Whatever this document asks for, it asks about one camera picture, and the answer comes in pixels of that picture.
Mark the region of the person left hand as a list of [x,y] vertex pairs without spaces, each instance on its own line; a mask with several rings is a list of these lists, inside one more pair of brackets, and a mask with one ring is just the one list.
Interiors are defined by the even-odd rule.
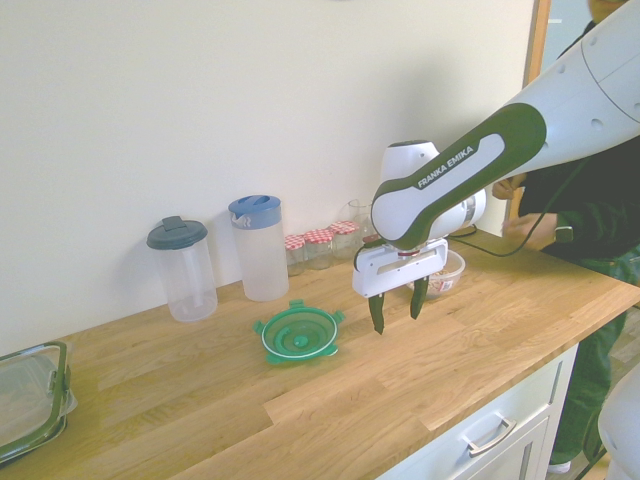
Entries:
[[541,251],[555,242],[557,215],[555,213],[530,213],[506,221],[502,235],[510,245]]

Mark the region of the person right hand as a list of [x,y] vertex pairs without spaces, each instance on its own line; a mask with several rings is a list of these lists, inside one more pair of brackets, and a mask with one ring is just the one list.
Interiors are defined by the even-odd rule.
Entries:
[[492,186],[492,195],[498,200],[512,200],[515,191],[525,181],[526,175],[514,175],[512,177],[500,180]]

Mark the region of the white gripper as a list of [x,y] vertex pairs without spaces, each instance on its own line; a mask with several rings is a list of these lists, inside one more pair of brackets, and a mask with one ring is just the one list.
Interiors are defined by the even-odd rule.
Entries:
[[354,258],[352,286],[368,299],[374,330],[382,335],[385,327],[384,297],[387,291],[413,282],[410,315],[417,319],[428,291],[428,276],[442,270],[448,258],[448,242],[438,239],[421,249],[404,252],[384,240],[365,244]]

